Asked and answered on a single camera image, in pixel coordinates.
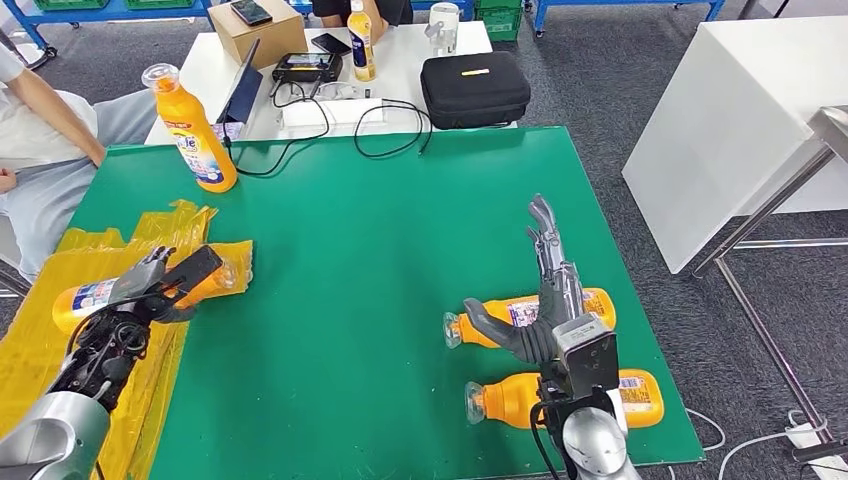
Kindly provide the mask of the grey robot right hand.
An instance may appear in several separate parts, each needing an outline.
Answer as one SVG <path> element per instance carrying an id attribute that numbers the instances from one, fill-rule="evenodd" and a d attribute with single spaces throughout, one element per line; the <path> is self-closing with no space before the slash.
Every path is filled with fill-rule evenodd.
<path id="1" fill-rule="evenodd" d="M 539 271 L 536 319 L 516 327 L 490 315 L 475 298 L 464 300 L 472 326 L 517 359 L 530 364 L 543 364 L 558 357 L 553 330 L 583 313 L 582 287 L 574 264 L 566 259 L 563 242 L 553 209 L 536 194 L 528 205 L 538 227 L 528 228 L 534 244 Z"/>

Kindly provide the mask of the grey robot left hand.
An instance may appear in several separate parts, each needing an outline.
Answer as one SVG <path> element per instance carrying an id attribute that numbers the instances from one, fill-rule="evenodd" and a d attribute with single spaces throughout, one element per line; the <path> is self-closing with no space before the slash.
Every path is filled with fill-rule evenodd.
<path id="1" fill-rule="evenodd" d="M 174 305 L 165 305 L 153 297 L 131 301 L 148 293 L 154 284 L 165 275 L 170 256 L 175 247 L 158 246 L 142 257 L 128 271 L 117 278 L 112 287 L 108 304 L 118 303 L 118 311 L 129 312 L 138 317 L 143 324 L 175 324 L 190 321 L 195 314 L 194 307 L 179 309 Z"/>

